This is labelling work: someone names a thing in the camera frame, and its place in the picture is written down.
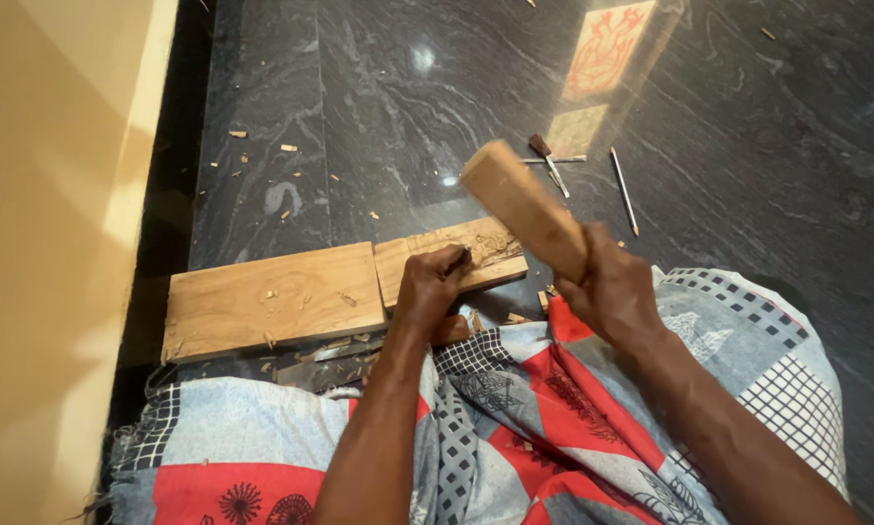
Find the black granite floor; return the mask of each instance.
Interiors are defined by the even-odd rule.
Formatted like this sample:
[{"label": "black granite floor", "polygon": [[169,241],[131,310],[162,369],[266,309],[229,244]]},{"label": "black granite floor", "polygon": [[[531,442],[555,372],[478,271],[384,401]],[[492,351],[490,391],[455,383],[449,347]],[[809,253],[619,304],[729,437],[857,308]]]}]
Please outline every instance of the black granite floor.
[{"label": "black granite floor", "polygon": [[[842,383],[853,503],[874,522],[874,0],[536,3],[221,2],[190,269],[476,219],[462,164],[495,137],[528,155],[541,133],[589,155],[560,170],[577,218],[664,269],[802,295]],[[539,317],[551,277],[529,262],[540,276],[467,301]]]}]

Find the wood grain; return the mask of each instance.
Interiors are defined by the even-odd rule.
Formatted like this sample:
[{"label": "wood grain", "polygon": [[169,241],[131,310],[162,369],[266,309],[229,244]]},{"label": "wood grain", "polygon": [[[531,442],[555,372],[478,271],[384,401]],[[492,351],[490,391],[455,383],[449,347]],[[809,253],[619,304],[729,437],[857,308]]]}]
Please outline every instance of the wood grain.
[{"label": "wood grain", "polygon": [[172,276],[162,361],[384,327],[372,243],[342,245]]},{"label": "wood grain", "polygon": [[463,166],[460,181],[538,259],[579,282],[586,268],[580,224],[525,169],[504,140],[483,146]]},{"label": "wood grain", "polygon": [[398,303],[404,264],[412,255],[427,253],[450,244],[463,244],[472,251],[474,269],[463,277],[462,291],[474,290],[523,276],[527,261],[521,244],[499,221],[486,217],[411,235],[375,245],[375,271],[386,308]]}]

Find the wooden handle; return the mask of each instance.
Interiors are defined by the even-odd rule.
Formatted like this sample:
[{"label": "wooden handle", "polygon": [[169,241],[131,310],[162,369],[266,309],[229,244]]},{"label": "wooden handle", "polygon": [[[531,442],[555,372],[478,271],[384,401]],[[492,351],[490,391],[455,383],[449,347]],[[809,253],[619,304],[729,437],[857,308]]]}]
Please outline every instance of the wooden handle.
[{"label": "wooden handle", "polygon": [[493,140],[476,151],[460,180],[538,259],[573,282],[583,279],[583,228],[518,161],[507,142]]}]

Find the wall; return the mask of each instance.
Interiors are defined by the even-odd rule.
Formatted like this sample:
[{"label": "wall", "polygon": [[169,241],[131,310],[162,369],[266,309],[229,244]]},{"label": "wall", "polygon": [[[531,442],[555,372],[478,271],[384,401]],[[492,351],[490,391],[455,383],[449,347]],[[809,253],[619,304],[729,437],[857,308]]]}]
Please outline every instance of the wall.
[{"label": "wall", "polygon": [[0,0],[0,523],[89,503],[176,0]]}]

